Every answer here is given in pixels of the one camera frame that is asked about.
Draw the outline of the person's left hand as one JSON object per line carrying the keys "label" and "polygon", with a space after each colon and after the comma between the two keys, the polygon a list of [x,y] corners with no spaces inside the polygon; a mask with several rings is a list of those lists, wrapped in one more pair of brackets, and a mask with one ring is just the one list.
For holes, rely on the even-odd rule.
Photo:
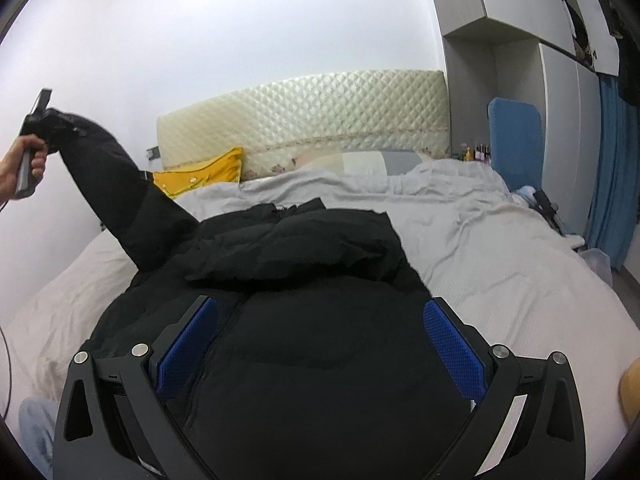
{"label": "person's left hand", "polygon": [[46,171],[48,148],[46,142],[29,134],[28,136],[18,136],[6,154],[1,159],[0,165],[0,200],[4,204],[9,200],[15,200],[15,189],[17,186],[18,170],[20,170],[23,155],[32,152],[34,157],[30,162],[30,173],[39,183]]}

